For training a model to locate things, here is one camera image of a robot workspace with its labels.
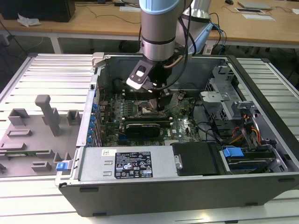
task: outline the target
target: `power supply label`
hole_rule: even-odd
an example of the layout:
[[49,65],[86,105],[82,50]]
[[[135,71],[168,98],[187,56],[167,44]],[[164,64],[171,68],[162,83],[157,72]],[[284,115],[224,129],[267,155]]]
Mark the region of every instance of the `power supply label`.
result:
[[116,179],[153,177],[150,152],[115,154]]

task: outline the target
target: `laptop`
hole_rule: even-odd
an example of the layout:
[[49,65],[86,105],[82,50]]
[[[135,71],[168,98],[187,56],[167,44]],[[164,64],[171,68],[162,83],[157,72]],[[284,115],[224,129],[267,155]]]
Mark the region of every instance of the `laptop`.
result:
[[255,3],[248,1],[238,1],[239,5],[243,8],[252,8],[252,9],[264,9],[264,10],[272,10],[273,8],[264,3]]

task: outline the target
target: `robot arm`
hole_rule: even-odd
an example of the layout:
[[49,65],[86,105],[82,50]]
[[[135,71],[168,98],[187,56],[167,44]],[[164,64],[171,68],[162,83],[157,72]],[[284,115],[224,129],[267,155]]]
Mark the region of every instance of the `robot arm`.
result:
[[[186,9],[191,6],[192,17],[197,19],[198,17],[208,18],[208,23],[204,23],[206,26],[210,20],[209,14],[205,14],[210,5],[210,0],[139,0],[139,4],[142,10],[141,47],[143,59],[139,61],[129,75],[127,84],[136,90],[143,88],[149,92],[155,92],[154,94],[159,98],[172,71],[171,67],[169,69],[165,65],[173,63],[175,42],[180,39],[179,36],[183,37],[181,42],[185,45],[184,36],[186,32],[177,29],[178,18],[182,16],[181,22],[187,27],[190,10]],[[197,29],[197,24],[194,25],[194,28],[194,32],[198,36],[202,30]]]

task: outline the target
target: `floor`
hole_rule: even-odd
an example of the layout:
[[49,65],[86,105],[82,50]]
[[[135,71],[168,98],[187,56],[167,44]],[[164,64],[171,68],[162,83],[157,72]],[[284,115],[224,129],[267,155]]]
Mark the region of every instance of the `floor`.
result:
[[[54,53],[49,38],[18,36],[16,39],[28,53]],[[66,54],[91,53],[91,45],[88,39],[62,38],[61,44]],[[125,42],[121,49],[119,49],[119,44],[120,41],[115,40],[93,40],[94,52],[137,51],[137,42]],[[218,54],[219,50],[220,46],[216,47],[213,50],[213,54]],[[250,58],[252,57],[250,56],[251,50],[252,48],[249,47],[227,46],[223,54]],[[299,50],[295,54],[293,49],[271,48],[269,52],[266,52],[266,48],[260,48],[254,57],[270,59],[284,76],[289,77],[290,73],[298,65],[298,55]],[[12,38],[9,46],[0,46],[0,92],[7,85],[25,58],[26,55]],[[292,73],[289,80],[295,87],[299,88],[299,74],[297,72],[299,72],[298,69]]]

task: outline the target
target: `motherboard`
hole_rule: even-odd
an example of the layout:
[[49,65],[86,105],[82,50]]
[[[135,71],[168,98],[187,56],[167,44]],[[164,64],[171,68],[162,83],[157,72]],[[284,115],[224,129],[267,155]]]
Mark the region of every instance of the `motherboard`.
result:
[[138,93],[133,96],[111,94],[106,96],[108,100],[100,100],[102,146],[164,146],[200,141],[189,116],[189,98],[174,93],[169,105],[157,112]]

